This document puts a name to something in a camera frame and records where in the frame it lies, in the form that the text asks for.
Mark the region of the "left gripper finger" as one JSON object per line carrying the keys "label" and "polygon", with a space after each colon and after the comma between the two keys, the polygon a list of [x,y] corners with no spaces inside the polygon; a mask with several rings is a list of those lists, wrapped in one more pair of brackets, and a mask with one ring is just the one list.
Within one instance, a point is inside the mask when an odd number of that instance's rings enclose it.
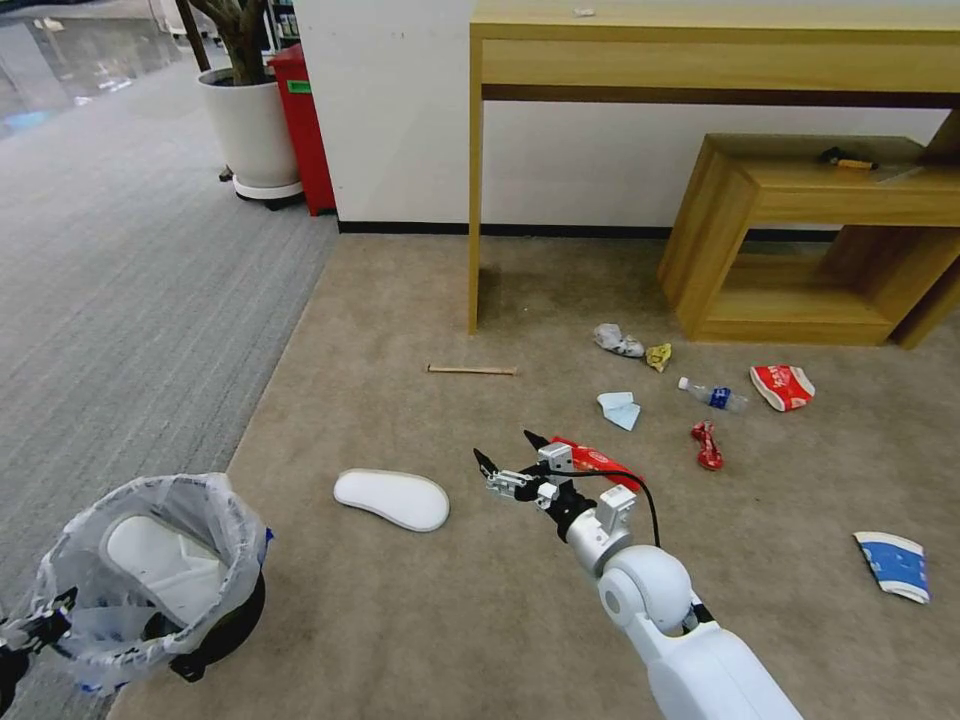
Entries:
{"label": "left gripper finger", "polygon": [[32,617],[42,626],[71,626],[71,613],[76,605],[77,587],[70,587],[54,598],[38,605],[32,612]]}
{"label": "left gripper finger", "polygon": [[64,642],[71,638],[71,623],[28,623],[23,633],[22,651],[28,655],[38,655],[49,649],[67,660],[74,658],[64,646]]}

